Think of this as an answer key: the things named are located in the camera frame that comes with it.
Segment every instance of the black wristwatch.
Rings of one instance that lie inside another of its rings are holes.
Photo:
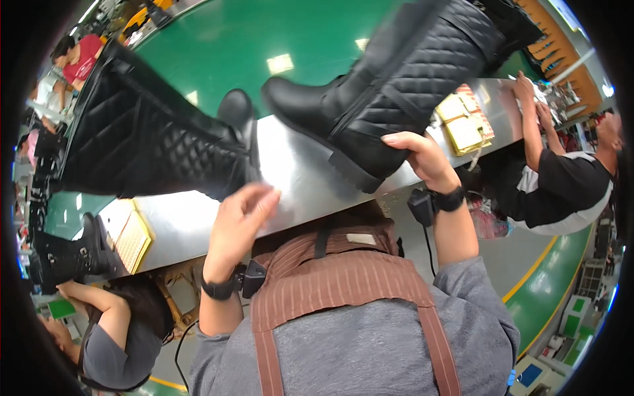
[[[432,196],[432,206],[434,213],[442,210],[444,212],[453,212],[462,205],[462,201],[465,199],[465,190],[462,186],[458,186],[455,190],[449,194],[441,194],[436,191],[429,190]]]
[[[202,279],[202,289],[205,294],[213,298],[214,300],[225,301],[229,300],[229,297],[233,294],[234,291],[240,290],[242,286],[242,280],[237,279],[237,277],[244,275],[244,265],[238,264],[236,269],[233,270],[233,273],[229,277],[229,279],[222,283],[207,283],[205,279]]]

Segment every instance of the pink shirt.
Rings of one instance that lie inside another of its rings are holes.
[[[75,80],[86,80],[97,60],[94,58],[103,43],[96,34],[89,34],[79,41],[79,61],[74,65],[70,63],[62,72],[69,84]]]
[[[37,129],[29,132],[29,137],[27,137],[27,142],[29,143],[29,150],[27,151],[27,155],[29,156],[29,162],[33,165],[33,169],[36,168],[36,144],[37,138],[39,134],[37,133]]]

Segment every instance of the gray t-shirt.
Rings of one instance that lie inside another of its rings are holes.
[[[430,286],[462,394],[503,395],[519,331],[476,257],[443,267]],[[437,395],[413,303],[377,300],[302,316],[273,330],[285,395]],[[193,396],[260,396],[254,337],[245,318],[209,337],[190,368]]]
[[[108,388],[131,388],[151,373],[162,344],[148,326],[131,321],[123,351],[95,324],[84,347],[84,374]]]

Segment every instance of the paper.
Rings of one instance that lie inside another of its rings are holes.
[[[114,243],[121,261],[130,274],[135,274],[139,269],[143,255],[151,243],[150,230],[139,212],[135,210],[130,212],[123,230]]]
[[[469,86],[463,84],[436,107],[457,155],[491,144],[493,129]]]
[[[362,243],[364,245],[377,244],[377,242],[374,240],[374,236],[372,236],[371,234],[346,234],[346,239],[348,239],[348,242]]]

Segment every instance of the red t-shirt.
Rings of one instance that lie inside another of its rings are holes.
[[[75,79],[86,80],[90,71],[96,62],[94,58],[97,55],[97,51],[103,45],[99,36],[96,34],[89,34],[79,41],[79,61],[74,65],[70,63],[64,67],[62,72],[64,77],[69,83],[73,83]]]

